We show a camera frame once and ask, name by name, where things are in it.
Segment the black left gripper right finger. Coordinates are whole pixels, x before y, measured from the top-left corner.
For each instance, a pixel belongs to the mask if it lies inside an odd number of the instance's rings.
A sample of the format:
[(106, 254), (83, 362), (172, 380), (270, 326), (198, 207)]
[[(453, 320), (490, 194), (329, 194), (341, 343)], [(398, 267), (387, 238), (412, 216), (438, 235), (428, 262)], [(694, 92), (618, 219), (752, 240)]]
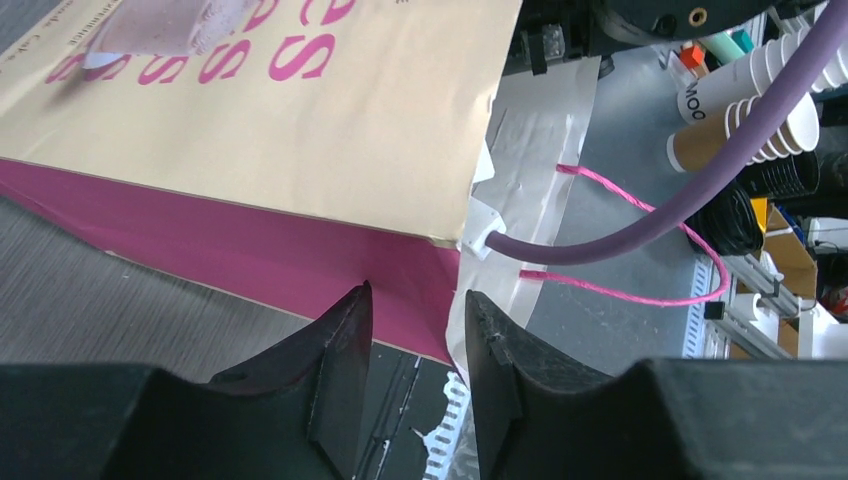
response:
[(485, 479), (843, 479), (847, 365), (644, 359), (610, 376), (465, 297)]

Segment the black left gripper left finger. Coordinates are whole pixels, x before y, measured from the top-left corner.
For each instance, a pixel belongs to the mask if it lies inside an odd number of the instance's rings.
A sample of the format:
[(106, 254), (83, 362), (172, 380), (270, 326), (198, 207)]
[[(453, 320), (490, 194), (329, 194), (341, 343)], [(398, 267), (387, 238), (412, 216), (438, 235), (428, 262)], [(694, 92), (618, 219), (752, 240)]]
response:
[(205, 383), (144, 364), (5, 364), (1, 475), (350, 479), (372, 326), (362, 284)]

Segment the pink paper gift bag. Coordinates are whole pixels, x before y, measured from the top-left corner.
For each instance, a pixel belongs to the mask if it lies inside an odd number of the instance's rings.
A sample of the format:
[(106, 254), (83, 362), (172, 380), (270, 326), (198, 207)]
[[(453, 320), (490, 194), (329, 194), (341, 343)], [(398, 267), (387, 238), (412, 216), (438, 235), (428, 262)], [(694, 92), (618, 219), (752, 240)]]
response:
[(466, 367), (516, 1), (63, 1), (1, 57), (1, 192), (106, 252)]

